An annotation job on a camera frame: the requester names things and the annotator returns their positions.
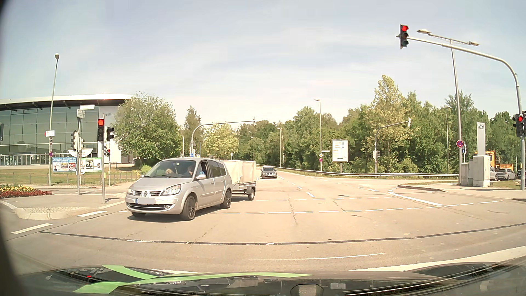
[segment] car headlight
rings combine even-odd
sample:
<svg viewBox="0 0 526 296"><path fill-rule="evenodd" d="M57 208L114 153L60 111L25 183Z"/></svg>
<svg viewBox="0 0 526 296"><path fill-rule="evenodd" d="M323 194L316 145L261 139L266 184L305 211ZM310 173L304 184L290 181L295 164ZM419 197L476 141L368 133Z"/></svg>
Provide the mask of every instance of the car headlight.
<svg viewBox="0 0 526 296"><path fill-rule="evenodd" d="M174 195L181 191L181 185L175 185L164 190L162 195Z"/></svg>

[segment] building facade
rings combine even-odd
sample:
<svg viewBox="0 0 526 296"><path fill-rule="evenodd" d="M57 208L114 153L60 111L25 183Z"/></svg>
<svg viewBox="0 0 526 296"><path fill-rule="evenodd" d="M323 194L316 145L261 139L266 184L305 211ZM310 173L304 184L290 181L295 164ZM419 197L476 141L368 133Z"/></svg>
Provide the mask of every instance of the building facade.
<svg viewBox="0 0 526 296"><path fill-rule="evenodd" d="M53 100L52 127L53 157L70 157L71 133L78 130L77 109L80 105L95 105L86 110L82 120L80 136L85 148L93 149L90 157L101 157L102 146L97 143L97 120L104 114L106 126L115 123L117 107L130 95L95 94L55 96ZM0 123L3 124L3 138L0 142L0 165L48 164L51 97L0 100ZM109 144L110 162L129 163L132 157L122 155L113 140Z"/></svg>

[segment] building roof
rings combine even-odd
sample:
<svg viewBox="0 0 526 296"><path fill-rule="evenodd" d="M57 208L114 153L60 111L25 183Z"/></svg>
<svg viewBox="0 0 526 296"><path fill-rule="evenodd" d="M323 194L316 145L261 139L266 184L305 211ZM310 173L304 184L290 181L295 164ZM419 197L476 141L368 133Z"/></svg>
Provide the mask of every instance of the building roof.
<svg viewBox="0 0 526 296"><path fill-rule="evenodd" d="M97 106L118 106L131 96L132 95L128 94L61 95L53 98L53 107L69 107L89 104ZM0 111L45 108L50 106L51 96L0 99Z"/></svg>

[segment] utility box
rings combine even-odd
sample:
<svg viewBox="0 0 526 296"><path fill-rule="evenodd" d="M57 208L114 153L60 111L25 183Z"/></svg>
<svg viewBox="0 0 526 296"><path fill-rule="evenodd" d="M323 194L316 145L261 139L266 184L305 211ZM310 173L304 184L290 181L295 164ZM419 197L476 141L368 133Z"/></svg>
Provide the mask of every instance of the utility box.
<svg viewBox="0 0 526 296"><path fill-rule="evenodd" d="M473 159L468 162L468 186L473 186Z"/></svg>
<svg viewBox="0 0 526 296"><path fill-rule="evenodd" d="M473 156L473 186L488 187L490 185L491 157L489 155Z"/></svg>
<svg viewBox="0 0 526 296"><path fill-rule="evenodd" d="M469 163L467 162L463 162L461 164L462 175L460 176L460 185L462 186L468 186L468 173L469 173L468 165Z"/></svg>

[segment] car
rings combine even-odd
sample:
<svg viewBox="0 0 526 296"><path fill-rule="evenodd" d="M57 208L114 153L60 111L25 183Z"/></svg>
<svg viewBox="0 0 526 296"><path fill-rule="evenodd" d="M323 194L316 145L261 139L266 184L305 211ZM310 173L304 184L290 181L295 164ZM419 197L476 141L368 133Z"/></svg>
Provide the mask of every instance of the car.
<svg viewBox="0 0 526 296"><path fill-rule="evenodd" d="M193 220L196 211L232 203L232 178L221 161L201 157L165 159L141 176L126 193L133 216L179 214Z"/></svg>
<svg viewBox="0 0 526 296"><path fill-rule="evenodd" d="M495 168L492 167L490 171L490 180L498 181L499 178L497 177L497 172L495 171Z"/></svg>
<svg viewBox="0 0 526 296"><path fill-rule="evenodd" d="M497 178L499 180L515 180L517 175L511 169L498 169Z"/></svg>
<svg viewBox="0 0 526 296"><path fill-rule="evenodd" d="M273 166L263 166L261 168L261 178L277 178L278 174Z"/></svg>

